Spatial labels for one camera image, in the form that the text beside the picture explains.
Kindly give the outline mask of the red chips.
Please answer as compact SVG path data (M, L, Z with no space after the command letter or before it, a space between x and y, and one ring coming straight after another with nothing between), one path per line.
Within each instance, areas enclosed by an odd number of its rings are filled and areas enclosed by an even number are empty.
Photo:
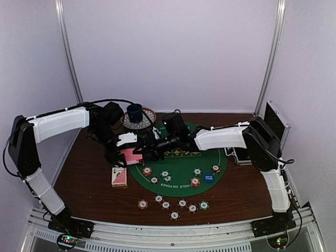
M192 187L199 187L201 184L201 181L198 177L193 177L190 179L190 184Z
M152 168L148 167L148 166L144 167L143 170L142 170L142 174L145 177L151 176L152 175Z

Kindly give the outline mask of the pink playing card deck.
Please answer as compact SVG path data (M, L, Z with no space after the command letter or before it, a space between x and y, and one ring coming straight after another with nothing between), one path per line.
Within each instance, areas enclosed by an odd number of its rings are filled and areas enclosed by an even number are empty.
M124 149L121 151L121 154L124 155L126 165L139 164L143 160L142 154L134 154L134 148Z

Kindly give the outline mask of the green chips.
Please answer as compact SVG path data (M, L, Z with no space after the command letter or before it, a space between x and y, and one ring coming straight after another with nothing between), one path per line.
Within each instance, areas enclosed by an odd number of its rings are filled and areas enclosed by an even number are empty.
M199 168L195 168L193 170L193 174L194 174L194 176L200 176L202 174L202 170L199 169Z
M172 177L171 177L169 171L162 171L160 173L160 176L162 177L163 181L165 181L165 182L170 182L172 180Z

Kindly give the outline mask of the brown chip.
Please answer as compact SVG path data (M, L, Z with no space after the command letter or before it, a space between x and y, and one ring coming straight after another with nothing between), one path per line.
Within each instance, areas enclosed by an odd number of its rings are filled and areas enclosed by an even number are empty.
M153 176L150 178L150 183L155 185L159 182L159 178L157 176Z
M213 171L213 173L215 173L215 174L219 174L219 173L222 172L222 169L221 169L221 167L220 167L219 165L213 165L213 166L212 166L212 171Z

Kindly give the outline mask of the red poker chip stack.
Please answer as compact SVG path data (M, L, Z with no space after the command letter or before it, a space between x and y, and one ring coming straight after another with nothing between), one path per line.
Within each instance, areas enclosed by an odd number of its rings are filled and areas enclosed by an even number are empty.
M146 209L148 207L148 202L146 200L139 200L138 201L138 208L139 209Z

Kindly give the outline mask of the blue small blind button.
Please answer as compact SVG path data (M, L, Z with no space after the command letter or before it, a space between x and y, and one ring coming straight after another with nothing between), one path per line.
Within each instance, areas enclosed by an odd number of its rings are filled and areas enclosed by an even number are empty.
M207 173L203 176L203 181L206 183L213 183L215 181L214 174Z

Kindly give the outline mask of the green poker chip stack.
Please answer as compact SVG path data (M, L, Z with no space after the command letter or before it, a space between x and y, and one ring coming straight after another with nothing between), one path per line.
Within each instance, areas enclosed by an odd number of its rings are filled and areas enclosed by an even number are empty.
M208 210L209 209L209 202L208 201L201 201L198 206L201 210L204 210L204 211Z

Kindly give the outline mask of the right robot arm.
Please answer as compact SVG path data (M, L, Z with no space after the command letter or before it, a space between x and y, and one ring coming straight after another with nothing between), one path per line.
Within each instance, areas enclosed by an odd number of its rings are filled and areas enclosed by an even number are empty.
M242 148L247 150L252 165L263 175L272 202L269 227L279 232L291 219L291 201L284 179L283 169L294 159L283 160L281 143L272 129L261 117L225 127L198 126L189 130L179 113L170 113L162 122L167 136L150 132L134 150L136 154L149 154L155 161L163 160L164 153L180 148L199 152L212 149Z

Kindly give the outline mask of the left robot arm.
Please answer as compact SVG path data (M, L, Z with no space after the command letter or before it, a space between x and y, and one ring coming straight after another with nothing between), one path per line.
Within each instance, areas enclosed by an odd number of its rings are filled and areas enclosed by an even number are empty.
M56 193L43 173L38 146L55 136L77 129L88 129L98 143L104 146L104 157L115 166L125 167L126 161L120 153L121 139L112 131L112 126L121 119L123 110L120 99L106 99L104 106L97 101L43 113L31 117L18 115L13 122L12 132L5 144L17 168L19 177L41 201L53 222L64 233L71 233L76 225L71 211Z

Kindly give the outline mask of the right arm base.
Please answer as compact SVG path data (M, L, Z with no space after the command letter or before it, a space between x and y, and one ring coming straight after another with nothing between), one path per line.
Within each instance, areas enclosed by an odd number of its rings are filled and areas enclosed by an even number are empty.
M273 249L284 249L289 244L288 231L296 227L296 222L284 222L274 217L251 222L254 237L266 236L268 245Z

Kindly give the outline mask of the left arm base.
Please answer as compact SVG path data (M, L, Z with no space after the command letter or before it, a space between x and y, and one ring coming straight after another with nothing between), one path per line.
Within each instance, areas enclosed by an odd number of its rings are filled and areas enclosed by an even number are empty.
M71 219L70 227L51 220L48 228L59 232L56 238L56 245L62 250L74 249L82 238L91 238L94 223L86 220Z

